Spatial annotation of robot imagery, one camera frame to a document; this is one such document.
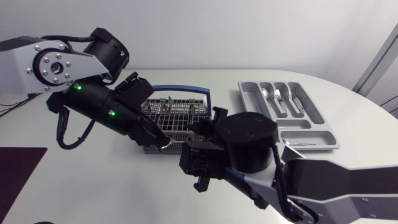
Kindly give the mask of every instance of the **green led light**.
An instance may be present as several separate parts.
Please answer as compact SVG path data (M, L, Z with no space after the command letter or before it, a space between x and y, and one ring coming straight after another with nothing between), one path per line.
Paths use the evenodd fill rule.
M108 114L111 115L111 116L114 116L116 113L113 110L109 110Z

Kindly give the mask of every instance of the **black cable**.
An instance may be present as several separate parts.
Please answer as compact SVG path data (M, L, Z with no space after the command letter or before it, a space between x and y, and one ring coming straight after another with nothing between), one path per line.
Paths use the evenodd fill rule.
M40 94L41 93L33 94L32 96L28 97L28 99L26 99L26 100L22 100L21 102L14 103L13 104L14 106L12 108L7 108L7 109L4 109L4 110L1 110L0 113L3 112L3 111L5 111L5 112L0 114L0 118L3 117L4 115L10 113L12 110L14 110L14 109L16 109L16 108L18 108L20 106L25 105L27 102L29 102L30 100L33 100L36 96L39 96Z
M68 119L69 119L69 110L66 107L63 107L61 109L59 117L58 117L57 142L58 142L58 145L62 149L66 149L66 150L70 150L70 149L74 149L74 148L78 147L87 138L88 134L90 133L91 129L93 128L93 126L95 124L95 121L91 120L91 122L87 126L83 135L81 135L81 137L78 138L78 140L76 142L67 145L63 141L63 136L65 135L65 132L67 130Z
M46 40L62 40L62 41L70 41L70 42L91 42L95 40L95 37L70 37L70 36L65 36L65 35L46 35L42 37L42 39Z
M286 183L285 183L285 179L284 179L284 174L282 172L283 165L279 159L279 153L278 153L277 146L272 147L272 153L274 155L274 160L275 160L275 164L276 164L275 180L276 180L276 185L277 185L276 189L277 189L280 209L282 210L282 213L288 219L290 219L290 221L297 222L301 218L298 215L294 214L290 210L290 203L287 201Z
M72 45L70 45L68 41L62 40L62 42L64 42L65 45L68 46L69 52L70 52L71 54L74 54L74 53L75 53L75 52L73 51Z

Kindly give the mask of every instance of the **cutlery basket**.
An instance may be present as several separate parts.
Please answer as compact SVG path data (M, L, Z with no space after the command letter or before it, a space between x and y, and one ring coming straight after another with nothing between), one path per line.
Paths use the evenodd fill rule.
M141 105L142 111L153 120L163 133L176 141L201 141L203 136L197 135L186 126L198 123L199 120L211 118L210 90L185 85L155 85L155 91L187 91L206 95L203 100L148 99ZM180 155L181 143L173 143L164 149L156 146L143 146L145 154Z

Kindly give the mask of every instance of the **cutlery tray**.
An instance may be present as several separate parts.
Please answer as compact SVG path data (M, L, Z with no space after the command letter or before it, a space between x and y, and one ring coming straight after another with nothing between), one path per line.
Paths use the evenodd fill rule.
M285 140L301 151L340 147L330 125L298 82L244 81L238 85L246 111L263 114L278 124L278 146Z

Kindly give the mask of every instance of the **white table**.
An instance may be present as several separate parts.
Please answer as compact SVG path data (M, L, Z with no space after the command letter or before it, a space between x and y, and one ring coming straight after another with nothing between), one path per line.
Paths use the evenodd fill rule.
M398 120L371 101L319 78L275 70L143 70L152 85L194 85L211 90L213 106L244 111L238 81L298 81L312 97L341 143L331 153L306 153L346 167L398 164ZM129 75L124 71L119 81ZM224 180L207 192L178 166L179 156L146 155L127 136L95 124L72 151L55 140L58 116L47 110L50 94L38 96L0 119L1 146L47 147L4 223L288 223L273 208L253 201ZM173 98L189 98L173 93ZM23 96L0 95L1 103ZM65 142L82 134L89 119L71 112ZM356 223L398 223L361 219Z

